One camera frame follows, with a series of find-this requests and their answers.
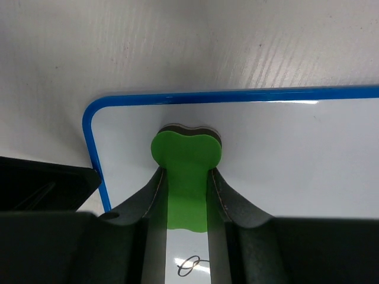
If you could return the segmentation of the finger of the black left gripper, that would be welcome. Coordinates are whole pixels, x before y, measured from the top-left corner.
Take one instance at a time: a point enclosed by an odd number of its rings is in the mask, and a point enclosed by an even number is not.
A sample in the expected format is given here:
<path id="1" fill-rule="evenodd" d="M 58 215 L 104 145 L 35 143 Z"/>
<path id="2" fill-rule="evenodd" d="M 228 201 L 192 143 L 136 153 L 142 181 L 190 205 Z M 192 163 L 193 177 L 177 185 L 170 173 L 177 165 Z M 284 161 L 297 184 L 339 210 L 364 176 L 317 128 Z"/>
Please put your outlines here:
<path id="1" fill-rule="evenodd" d="M 1 211 L 76 211 L 100 184 L 91 168 L 1 157 Z"/>

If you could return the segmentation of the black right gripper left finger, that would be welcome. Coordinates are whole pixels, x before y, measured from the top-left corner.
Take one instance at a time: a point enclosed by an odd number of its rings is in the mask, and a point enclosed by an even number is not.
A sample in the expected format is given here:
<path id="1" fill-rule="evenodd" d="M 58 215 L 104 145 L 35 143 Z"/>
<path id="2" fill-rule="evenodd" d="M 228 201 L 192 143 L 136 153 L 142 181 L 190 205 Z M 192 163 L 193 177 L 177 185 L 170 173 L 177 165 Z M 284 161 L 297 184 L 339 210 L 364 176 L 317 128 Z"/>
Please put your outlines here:
<path id="1" fill-rule="evenodd" d="M 114 209 L 1 214 L 2 283 L 163 283 L 165 172 Z"/>

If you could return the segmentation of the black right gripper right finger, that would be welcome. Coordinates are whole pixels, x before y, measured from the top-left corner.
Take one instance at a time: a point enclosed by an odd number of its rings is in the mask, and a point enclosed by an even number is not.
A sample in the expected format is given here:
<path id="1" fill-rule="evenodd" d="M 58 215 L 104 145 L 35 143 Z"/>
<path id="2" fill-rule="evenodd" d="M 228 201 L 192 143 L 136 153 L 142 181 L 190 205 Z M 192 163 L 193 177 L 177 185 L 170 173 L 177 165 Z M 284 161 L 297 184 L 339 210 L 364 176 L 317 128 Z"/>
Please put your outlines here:
<path id="1" fill-rule="evenodd" d="M 212 283 L 377 283 L 378 221 L 274 217 L 207 176 Z"/>

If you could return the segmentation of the green bone-shaped eraser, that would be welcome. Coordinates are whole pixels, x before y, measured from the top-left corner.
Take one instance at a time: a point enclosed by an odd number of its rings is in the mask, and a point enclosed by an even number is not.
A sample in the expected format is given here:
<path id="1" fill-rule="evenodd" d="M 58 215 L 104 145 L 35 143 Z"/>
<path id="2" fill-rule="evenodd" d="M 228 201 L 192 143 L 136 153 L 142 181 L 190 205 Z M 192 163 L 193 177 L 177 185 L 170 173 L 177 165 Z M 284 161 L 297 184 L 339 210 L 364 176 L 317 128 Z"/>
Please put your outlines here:
<path id="1" fill-rule="evenodd" d="M 208 172 L 222 156 L 219 133 L 205 126 L 167 124 L 153 138 L 150 149 L 167 175 L 167 229 L 205 233 Z"/>

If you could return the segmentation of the blue-framed whiteboard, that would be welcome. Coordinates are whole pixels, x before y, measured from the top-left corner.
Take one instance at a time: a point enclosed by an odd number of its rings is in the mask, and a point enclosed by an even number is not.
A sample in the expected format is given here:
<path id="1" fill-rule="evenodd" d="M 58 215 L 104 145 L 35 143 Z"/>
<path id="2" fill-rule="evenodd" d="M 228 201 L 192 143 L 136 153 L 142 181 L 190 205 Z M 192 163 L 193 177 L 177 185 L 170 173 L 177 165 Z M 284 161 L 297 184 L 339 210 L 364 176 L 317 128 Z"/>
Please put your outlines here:
<path id="1" fill-rule="evenodd" d="M 106 96 L 82 128 L 105 213 L 158 169 L 151 142 L 167 124 L 210 127 L 222 142 L 216 168 L 274 217 L 378 221 L 378 87 L 264 89 Z M 165 281 L 212 283 L 205 233 L 167 229 Z"/>

